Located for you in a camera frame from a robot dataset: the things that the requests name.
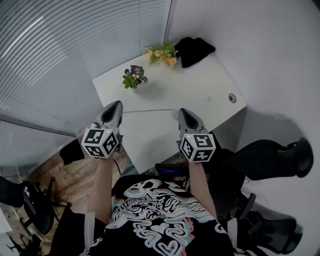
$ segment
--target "white venetian blind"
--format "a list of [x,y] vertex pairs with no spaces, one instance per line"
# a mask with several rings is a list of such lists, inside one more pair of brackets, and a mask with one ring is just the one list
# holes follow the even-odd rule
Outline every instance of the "white venetian blind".
[[162,43],[170,5],[0,1],[0,116],[78,132],[102,107],[92,79]]

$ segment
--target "table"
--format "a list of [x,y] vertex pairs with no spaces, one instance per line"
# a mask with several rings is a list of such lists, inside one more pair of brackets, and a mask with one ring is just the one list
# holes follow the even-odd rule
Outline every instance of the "table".
[[[130,65],[143,66],[147,84],[125,89],[123,75]],[[213,54],[189,68],[182,68],[179,61],[176,68],[162,62],[149,66],[145,54],[101,74],[93,84],[103,107],[122,101],[122,145],[139,173],[179,152],[180,131],[173,110],[194,112],[212,131],[246,106]],[[236,103],[230,102],[231,93]]]

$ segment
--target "black graphic t-shirt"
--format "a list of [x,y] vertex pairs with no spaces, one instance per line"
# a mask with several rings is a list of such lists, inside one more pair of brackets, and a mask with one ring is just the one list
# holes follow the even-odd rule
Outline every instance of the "black graphic t-shirt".
[[91,256],[234,255],[219,222],[189,192],[157,176],[120,178],[109,224],[95,238]]

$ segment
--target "human arm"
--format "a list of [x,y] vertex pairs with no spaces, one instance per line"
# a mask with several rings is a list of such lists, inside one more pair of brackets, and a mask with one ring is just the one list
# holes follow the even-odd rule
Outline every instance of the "human arm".
[[109,158],[100,158],[94,177],[94,184],[87,205],[88,213],[108,225],[112,213],[111,189],[113,174],[113,154]]
[[217,218],[214,201],[209,192],[209,187],[204,168],[199,162],[189,163],[191,194],[215,218]]

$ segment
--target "potted plant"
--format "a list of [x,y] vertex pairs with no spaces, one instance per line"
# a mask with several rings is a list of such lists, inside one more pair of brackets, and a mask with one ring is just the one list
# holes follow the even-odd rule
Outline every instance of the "potted plant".
[[131,70],[126,69],[123,76],[124,88],[137,88],[137,85],[142,81],[148,82],[148,78],[145,76],[145,70],[142,66],[131,65]]
[[170,42],[150,47],[147,53],[149,56],[149,65],[158,61],[164,61],[165,64],[173,68],[177,64],[175,46]]

